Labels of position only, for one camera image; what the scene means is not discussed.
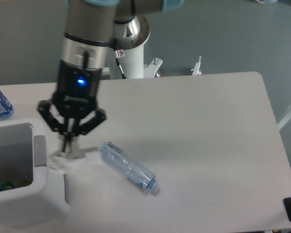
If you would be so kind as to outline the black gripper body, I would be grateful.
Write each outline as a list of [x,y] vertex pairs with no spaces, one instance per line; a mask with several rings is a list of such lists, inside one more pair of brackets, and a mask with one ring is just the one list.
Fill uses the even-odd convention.
[[97,92],[102,69],[82,69],[60,61],[52,103],[64,118],[83,119],[98,108]]

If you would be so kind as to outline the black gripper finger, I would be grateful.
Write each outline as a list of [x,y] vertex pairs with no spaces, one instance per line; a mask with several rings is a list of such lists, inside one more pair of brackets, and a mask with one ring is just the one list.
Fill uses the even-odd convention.
[[80,107],[77,112],[77,117],[73,120],[72,127],[65,136],[65,154],[75,155],[77,149],[77,137],[87,135],[91,130],[106,120],[106,112],[104,109],[97,108],[94,110],[94,117],[87,122],[80,124],[82,114],[85,114],[85,108]]
[[52,106],[51,100],[41,100],[38,102],[37,111],[48,124],[50,129],[63,137],[63,145],[61,146],[62,153],[68,153],[68,146],[70,144],[70,136],[68,133],[69,119],[65,118],[64,123],[60,123],[50,112]]

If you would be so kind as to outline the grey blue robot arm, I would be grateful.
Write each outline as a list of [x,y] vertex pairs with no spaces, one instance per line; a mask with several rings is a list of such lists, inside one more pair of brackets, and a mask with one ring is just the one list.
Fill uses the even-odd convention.
[[76,139],[106,119],[97,103],[98,86],[107,50],[112,47],[113,23],[179,8],[181,0],[71,0],[66,21],[64,53],[57,87],[37,110],[52,131],[61,136],[59,155],[76,153]]

